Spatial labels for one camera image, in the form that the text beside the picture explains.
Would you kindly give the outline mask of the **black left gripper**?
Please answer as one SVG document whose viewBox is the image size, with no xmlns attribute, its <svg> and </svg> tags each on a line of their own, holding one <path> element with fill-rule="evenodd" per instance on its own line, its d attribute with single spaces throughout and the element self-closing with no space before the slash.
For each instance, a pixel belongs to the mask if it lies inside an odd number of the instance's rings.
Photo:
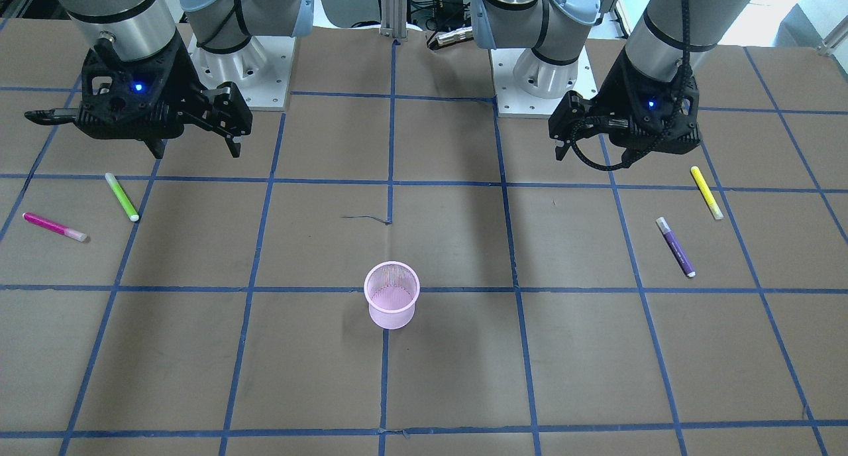
<svg viewBox="0 0 848 456">
<path fill-rule="evenodd" d="M 600 134 L 624 149 L 623 161 L 638 161 L 651 152 L 686 154 L 698 147 L 700 94 L 690 53 L 677 58 L 666 82 L 640 72 L 621 51 L 597 96 L 585 99 L 567 91 L 549 117 L 549 136 L 557 141 L 555 160 L 563 161 L 572 150 L 588 161 L 578 142 Z"/>
</svg>

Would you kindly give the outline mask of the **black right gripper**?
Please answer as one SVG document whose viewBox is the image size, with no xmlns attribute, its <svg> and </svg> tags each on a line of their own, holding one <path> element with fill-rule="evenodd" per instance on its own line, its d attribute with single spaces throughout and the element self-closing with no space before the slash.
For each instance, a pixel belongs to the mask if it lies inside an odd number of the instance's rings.
<svg viewBox="0 0 848 456">
<path fill-rule="evenodd" d="M 25 111 L 25 118 L 39 126 L 76 123 L 98 140 L 136 140 L 156 159 L 187 125 L 224 138 L 234 159 L 241 156 L 242 137 L 252 132 L 252 112 L 237 84 L 205 87 L 177 31 L 161 51 L 135 61 L 121 60 L 114 42 L 100 37 L 81 75 L 78 109 Z"/>
</svg>

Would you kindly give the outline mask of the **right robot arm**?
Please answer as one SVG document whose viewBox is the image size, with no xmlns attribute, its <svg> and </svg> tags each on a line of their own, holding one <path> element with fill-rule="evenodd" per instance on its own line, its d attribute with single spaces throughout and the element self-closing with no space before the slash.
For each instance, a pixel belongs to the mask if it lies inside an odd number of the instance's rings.
<svg viewBox="0 0 848 456">
<path fill-rule="evenodd" d="M 136 140 L 155 158 L 187 125 L 218 134 L 233 157 L 251 133 L 243 94 L 269 70 L 261 36 L 301 37 L 314 0 L 178 0 L 191 55 L 166 0 L 58 0 L 89 43 L 76 108 L 27 111 L 40 126 L 73 124 L 97 140 Z"/>
</svg>

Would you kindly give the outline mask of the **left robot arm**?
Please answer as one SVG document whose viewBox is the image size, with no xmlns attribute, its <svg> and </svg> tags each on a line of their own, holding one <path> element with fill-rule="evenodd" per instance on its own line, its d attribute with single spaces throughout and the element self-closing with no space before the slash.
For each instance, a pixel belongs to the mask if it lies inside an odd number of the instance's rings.
<svg viewBox="0 0 848 456">
<path fill-rule="evenodd" d="M 555 157 L 572 151 L 600 171 L 650 153 L 687 154 L 702 143 L 696 72 L 750 0 L 649 0 L 594 97 L 567 83 L 602 0 L 472 0 L 474 41 L 520 49 L 519 87 L 559 99 L 548 120 Z"/>
</svg>

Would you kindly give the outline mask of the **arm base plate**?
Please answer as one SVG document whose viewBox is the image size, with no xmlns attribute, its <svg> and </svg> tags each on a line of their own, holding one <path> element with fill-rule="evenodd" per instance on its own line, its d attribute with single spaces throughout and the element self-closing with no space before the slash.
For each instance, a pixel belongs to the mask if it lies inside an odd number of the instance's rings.
<svg viewBox="0 0 848 456">
<path fill-rule="evenodd" d="M 496 91 L 499 113 L 503 117 L 548 119 L 562 97 L 538 97 L 527 93 L 513 75 L 515 65 L 520 60 L 521 49 L 496 49 L 490 51 L 492 79 Z M 570 86 L 570 91 L 580 93 L 585 99 L 597 94 L 596 80 L 590 64 L 587 50 L 582 49 L 578 62 L 570 67 L 569 80 L 558 79 Z"/>
<path fill-rule="evenodd" d="M 191 39 L 188 52 L 208 88 L 233 82 L 252 111 L 285 111 L 295 58 L 295 37 L 255 36 L 245 48 L 212 54 Z"/>
</svg>

